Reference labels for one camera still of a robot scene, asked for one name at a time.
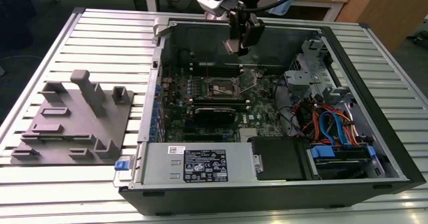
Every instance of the sticker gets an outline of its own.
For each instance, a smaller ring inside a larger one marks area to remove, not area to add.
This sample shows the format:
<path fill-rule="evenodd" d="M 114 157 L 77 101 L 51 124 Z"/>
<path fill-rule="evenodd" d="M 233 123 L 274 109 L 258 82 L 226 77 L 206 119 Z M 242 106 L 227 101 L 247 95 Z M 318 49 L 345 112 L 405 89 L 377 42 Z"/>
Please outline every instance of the sticker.
<path fill-rule="evenodd" d="M 184 182 L 217 182 L 229 180 L 226 150 L 186 150 L 183 159 Z"/>
<path fill-rule="evenodd" d="M 184 146 L 168 146 L 168 154 L 183 154 L 186 147 Z"/>

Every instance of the metal slats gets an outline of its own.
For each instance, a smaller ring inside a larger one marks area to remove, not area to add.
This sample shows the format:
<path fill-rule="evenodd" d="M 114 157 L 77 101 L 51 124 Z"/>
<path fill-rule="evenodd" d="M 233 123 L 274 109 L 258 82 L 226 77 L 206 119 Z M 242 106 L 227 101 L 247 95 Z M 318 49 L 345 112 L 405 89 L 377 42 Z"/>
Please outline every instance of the metal slats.
<path fill-rule="evenodd" d="M 67 45 L 81 46 L 118 46 L 118 47 L 140 47 L 154 48 L 151 40 L 118 40 L 118 39 L 89 39 L 89 38 L 69 38 Z"/>
<path fill-rule="evenodd" d="M 152 55 L 154 50 L 139 47 L 99 47 L 65 45 L 61 53 L 72 54 L 100 54 L 100 55 Z"/>
<path fill-rule="evenodd" d="M 126 86 L 136 95 L 132 101 L 128 133 L 123 140 L 123 155 L 135 154 L 139 120 L 143 111 L 144 94 L 147 90 L 147 74 L 150 70 L 154 44 L 151 41 L 151 27 L 156 16 L 168 16 L 167 13 L 144 13 L 130 11 L 110 11 L 87 9 L 79 19 L 71 38 L 49 64 L 49 72 L 40 81 L 68 81 L 73 69 L 92 71 L 91 80 L 99 81 L 102 88 L 112 89 L 115 85 Z M 199 15 L 176 15 L 179 18 L 202 18 Z M 317 22 L 266 19 L 266 23 L 287 23 L 310 25 Z M 376 50 L 374 44 L 357 24 L 326 23 L 332 28 L 341 45 L 349 54 L 350 60 L 364 82 L 382 108 L 397 135 L 409 151 L 414 162 L 428 178 L 428 111 L 421 101 L 412 95 L 408 84 L 390 67 L 388 60 Z M 67 88 L 76 89 L 72 83 L 64 83 Z M 15 130 L 25 131 L 32 117 L 37 112 L 44 98 L 36 94 L 31 99 L 32 105 L 23 110 L 24 119 L 15 121 Z M 20 143 L 20 134 L 7 136 L 3 145 L 8 148 L 1 153 L 0 164 L 9 163 L 9 154 Z M 65 223 L 65 222 L 116 222 L 152 220 L 162 223 L 178 223 L 180 220 L 199 218 L 235 217 L 234 221 L 259 220 L 259 223 L 271 222 L 271 219 L 299 215 L 307 218 L 307 223 L 361 223 L 372 221 L 373 215 L 384 210 L 396 210 L 386 217 L 390 223 L 396 220 L 409 222 L 416 218 L 428 217 L 427 213 L 412 211 L 416 208 L 428 208 L 428 184 L 414 190 L 397 195 L 384 195 L 358 203 L 349 208 L 307 209 L 274 212 L 222 213 L 206 216 L 179 215 L 172 217 L 142 216 L 134 207 L 123 201 L 112 186 L 114 169 L 111 166 L 63 166 L 63 167 L 4 167 L 0 168 L 0 204 L 13 203 L 0 208 L 0 217 L 13 217 L 5 223 Z M 124 172 L 119 180 L 126 180 L 130 173 Z M 334 221 L 337 216 L 352 218 Z"/>
<path fill-rule="evenodd" d="M 96 32 L 96 31 L 73 31 L 71 37 L 73 38 L 99 38 L 99 39 L 130 39 L 130 40 L 151 40 L 152 33 L 122 33 L 122 32 Z"/>
<path fill-rule="evenodd" d="M 120 55 L 84 55 L 84 54 L 59 54 L 59 62 L 80 63 L 123 63 L 143 64 L 151 62 L 151 56 L 120 56 Z"/>

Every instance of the cable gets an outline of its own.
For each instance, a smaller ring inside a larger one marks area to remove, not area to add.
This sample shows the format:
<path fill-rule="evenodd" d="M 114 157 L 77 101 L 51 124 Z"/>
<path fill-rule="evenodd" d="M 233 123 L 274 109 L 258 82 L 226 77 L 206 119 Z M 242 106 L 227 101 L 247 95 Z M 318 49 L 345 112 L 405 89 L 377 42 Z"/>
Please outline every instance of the cable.
<path fill-rule="evenodd" d="M 342 132 L 342 126 L 341 126 L 341 121 L 340 121 L 340 117 L 336 115 L 336 113 L 333 111 L 325 111 L 321 116 L 320 116 L 320 130 L 322 132 L 322 134 L 326 136 L 326 138 L 330 140 L 332 145 L 334 143 L 333 137 L 330 137 L 330 135 L 326 133 L 326 131 L 324 130 L 324 117 L 326 114 L 332 114 L 334 117 L 334 121 L 336 121 L 336 125 L 337 125 L 337 131 L 338 131 L 338 137 L 340 137 L 340 141 L 342 145 L 348 144 L 348 140 L 346 137 L 344 135 Z"/>
<path fill-rule="evenodd" d="M 283 4 L 286 1 L 289 1 L 289 0 L 279 0 L 279 1 L 274 2 L 274 3 L 270 4 L 270 5 L 266 5 L 265 7 L 255 8 L 255 9 L 246 9 L 246 8 L 243 8 L 241 11 L 242 11 L 242 12 L 247 12 L 247 13 L 262 12 L 262 11 L 270 10 L 271 8 L 279 6 L 279 5 Z"/>
<path fill-rule="evenodd" d="M 294 123 L 291 122 L 290 119 L 286 118 L 286 116 L 281 113 L 281 110 L 277 108 L 277 104 L 275 104 L 275 96 L 277 96 L 277 90 L 278 90 L 278 86 L 279 86 L 279 82 L 281 80 L 283 79 L 283 75 L 281 75 L 279 79 L 278 79 L 278 82 L 277 82 L 277 86 L 274 87 L 274 91 L 273 91 L 273 107 L 274 109 L 277 110 L 278 114 L 279 114 L 279 117 L 282 117 L 282 119 L 291 125 L 291 127 L 295 129 L 298 135 L 305 138 L 305 139 L 309 139 L 310 138 L 302 133 L 302 131 L 299 130 L 299 128 L 294 125 Z"/>

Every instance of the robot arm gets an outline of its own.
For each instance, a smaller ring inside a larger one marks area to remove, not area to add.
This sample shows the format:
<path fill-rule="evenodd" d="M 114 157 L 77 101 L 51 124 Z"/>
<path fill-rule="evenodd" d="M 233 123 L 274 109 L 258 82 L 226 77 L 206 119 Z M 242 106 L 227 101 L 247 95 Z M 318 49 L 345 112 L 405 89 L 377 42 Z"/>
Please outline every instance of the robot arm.
<path fill-rule="evenodd" d="M 257 12 L 269 10 L 289 0 L 281 0 L 262 8 L 257 8 L 259 0 L 198 0 L 200 7 L 214 16 L 229 17 L 230 38 L 225 47 L 230 54 L 238 56 L 249 53 L 249 46 L 258 43 L 265 24 L 255 16 Z"/>

